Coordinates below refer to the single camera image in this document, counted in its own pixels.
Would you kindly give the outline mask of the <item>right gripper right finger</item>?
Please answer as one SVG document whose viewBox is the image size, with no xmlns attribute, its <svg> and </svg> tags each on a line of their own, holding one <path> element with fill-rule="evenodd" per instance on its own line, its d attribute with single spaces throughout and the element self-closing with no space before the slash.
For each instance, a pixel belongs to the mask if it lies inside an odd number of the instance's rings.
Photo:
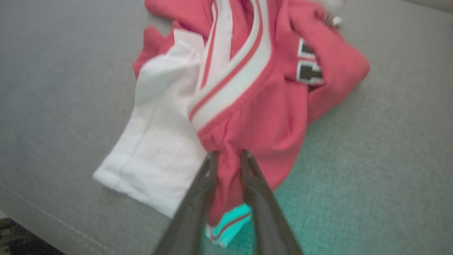
<svg viewBox="0 0 453 255">
<path fill-rule="evenodd" d="M 243 200 L 251 208 L 256 255 L 302 255 L 299 242 L 270 189 L 254 156 L 240 152 Z"/>
</svg>

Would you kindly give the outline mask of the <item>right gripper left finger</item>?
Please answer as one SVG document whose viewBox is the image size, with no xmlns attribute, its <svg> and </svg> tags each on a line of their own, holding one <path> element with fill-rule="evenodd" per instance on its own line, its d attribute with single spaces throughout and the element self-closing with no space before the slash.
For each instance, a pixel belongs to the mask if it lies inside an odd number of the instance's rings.
<svg viewBox="0 0 453 255">
<path fill-rule="evenodd" d="M 218 152 L 209 152 L 154 249 L 154 255 L 199 255 L 205 217 L 215 197 Z"/>
</svg>

